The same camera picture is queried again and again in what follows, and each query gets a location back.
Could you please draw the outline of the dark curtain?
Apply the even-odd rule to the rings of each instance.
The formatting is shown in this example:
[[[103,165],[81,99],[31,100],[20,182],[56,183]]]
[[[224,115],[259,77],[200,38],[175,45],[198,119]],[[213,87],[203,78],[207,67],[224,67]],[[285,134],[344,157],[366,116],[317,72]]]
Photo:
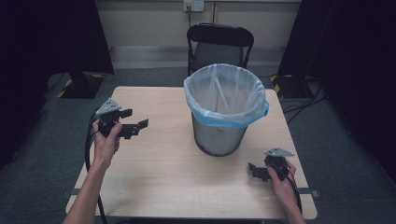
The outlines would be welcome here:
[[[302,0],[278,73],[319,77],[396,182],[396,0]]]
[[[0,0],[0,169],[45,103],[51,76],[114,72],[95,0]]]

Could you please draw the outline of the person's right hand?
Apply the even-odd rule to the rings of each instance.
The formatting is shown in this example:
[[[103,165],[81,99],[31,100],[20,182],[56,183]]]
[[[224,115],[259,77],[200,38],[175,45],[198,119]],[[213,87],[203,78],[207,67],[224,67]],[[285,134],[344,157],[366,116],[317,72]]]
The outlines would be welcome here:
[[[295,190],[295,180],[294,174],[296,172],[296,168],[287,161],[288,165],[288,177],[281,181],[276,173],[276,170],[273,167],[268,167],[268,174],[271,176],[273,189],[275,191],[276,197],[280,201],[281,206],[284,209],[291,209],[294,207],[298,207],[297,199],[294,193]]]

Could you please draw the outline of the white and blue bin bag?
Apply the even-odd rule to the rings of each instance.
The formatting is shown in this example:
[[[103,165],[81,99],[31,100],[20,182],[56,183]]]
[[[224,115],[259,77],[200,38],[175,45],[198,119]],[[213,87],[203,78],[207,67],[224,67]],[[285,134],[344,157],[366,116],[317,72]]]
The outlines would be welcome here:
[[[215,78],[223,89],[230,114],[222,112]],[[227,63],[205,66],[184,80],[191,113],[210,127],[246,128],[266,116],[269,103],[262,82],[245,68]]]

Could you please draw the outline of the gray table bracket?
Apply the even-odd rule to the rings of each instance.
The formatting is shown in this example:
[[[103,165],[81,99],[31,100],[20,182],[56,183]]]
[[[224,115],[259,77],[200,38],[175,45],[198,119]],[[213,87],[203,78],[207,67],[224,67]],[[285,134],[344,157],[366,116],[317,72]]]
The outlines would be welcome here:
[[[298,192],[300,194],[309,194],[313,198],[317,198],[320,196],[320,193],[317,189],[311,189],[311,188],[298,188]]]

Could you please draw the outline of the white straw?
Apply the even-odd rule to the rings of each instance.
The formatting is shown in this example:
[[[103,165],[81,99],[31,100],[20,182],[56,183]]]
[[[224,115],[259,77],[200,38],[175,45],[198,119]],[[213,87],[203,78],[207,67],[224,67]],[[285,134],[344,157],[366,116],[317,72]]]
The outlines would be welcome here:
[[[225,112],[226,114],[230,114],[231,110],[230,110],[230,108],[228,106],[228,102],[226,100],[225,94],[223,92],[223,89],[222,89],[222,87],[221,87],[221,85],[219,83],[219,79],[217,77],[215,78],[215,84],[216,84],[216,87],[217,87],[218,92],[219,92],[219,99],[221,101],[221,104],[219,105],[219,107],[220,107],[222,112]]]

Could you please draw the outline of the black stand base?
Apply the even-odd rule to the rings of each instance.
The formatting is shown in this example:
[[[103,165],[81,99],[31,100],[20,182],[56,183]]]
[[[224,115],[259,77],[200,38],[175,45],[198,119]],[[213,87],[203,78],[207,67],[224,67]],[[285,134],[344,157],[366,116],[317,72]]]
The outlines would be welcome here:
[[[70,79],[57,97],[63,99],[94,99],[104,79],[103,75],[72,72],[70,73]]]
[[[312,98],[306,81],[300,80],[293,75],[272,75],[270,82],[273,90],[279,98]]]

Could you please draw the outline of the black folding chair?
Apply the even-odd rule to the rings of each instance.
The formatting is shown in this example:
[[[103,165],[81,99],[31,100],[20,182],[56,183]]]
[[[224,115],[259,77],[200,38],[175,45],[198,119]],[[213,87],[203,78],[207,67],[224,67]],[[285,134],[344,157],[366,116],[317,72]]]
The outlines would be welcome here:
[[[239,26],[198,23],[187,31],[188,76],[213,63],[246,68],[254,44],[253,34]]]

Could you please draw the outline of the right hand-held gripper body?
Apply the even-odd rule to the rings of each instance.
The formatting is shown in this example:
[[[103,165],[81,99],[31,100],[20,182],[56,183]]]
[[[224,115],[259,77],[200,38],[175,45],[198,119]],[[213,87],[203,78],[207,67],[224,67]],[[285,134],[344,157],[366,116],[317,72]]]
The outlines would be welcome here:
[[[264,163],[276,170],[280,180],[284,180],[289,173],[286,162],[287,157],[293,157],[294,154],[280,147],[274,147],[264,152]]]

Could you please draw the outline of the white wall socket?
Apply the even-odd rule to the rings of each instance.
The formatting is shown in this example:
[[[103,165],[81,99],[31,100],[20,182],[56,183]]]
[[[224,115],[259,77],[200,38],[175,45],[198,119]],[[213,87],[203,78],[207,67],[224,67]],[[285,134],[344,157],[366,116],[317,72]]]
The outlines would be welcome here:
[[[183,0],[183,10],[186,12],[203,12],[205,10],[205,1]]]

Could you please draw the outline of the gray mesh trash bin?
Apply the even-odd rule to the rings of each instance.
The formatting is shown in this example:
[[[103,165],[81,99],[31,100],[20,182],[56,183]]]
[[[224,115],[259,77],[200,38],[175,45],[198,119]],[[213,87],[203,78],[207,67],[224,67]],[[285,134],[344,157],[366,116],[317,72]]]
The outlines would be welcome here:
[[[247,128],[210,127],[201,124],[191,115],[194,140],[205,154],[224,157],[233,154],[240,146]]]

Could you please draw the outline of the person's left hand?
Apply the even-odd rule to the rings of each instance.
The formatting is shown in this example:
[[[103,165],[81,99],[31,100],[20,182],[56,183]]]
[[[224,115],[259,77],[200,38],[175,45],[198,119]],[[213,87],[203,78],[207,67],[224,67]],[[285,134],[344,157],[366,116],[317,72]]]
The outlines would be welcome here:
[[[94,130],[94,157],[92,168],[105,171],[111,164],[114,154],[120,148],[120,138],[118,134],[122,128],[122,124],[117,122],[110,130],[110,134],[104,137],[99,132],[99,121],[95,121],[92,125]]]

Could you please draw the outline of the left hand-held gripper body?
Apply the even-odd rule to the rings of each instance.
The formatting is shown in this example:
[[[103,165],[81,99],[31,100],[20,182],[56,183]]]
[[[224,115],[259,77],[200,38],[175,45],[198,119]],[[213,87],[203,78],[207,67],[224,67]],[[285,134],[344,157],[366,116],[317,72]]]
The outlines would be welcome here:
[[[95,116],[99,118],[98,131],[108,137],[114,125],[120,119],[121,106],[113,99],[108,98],[96,111]]]

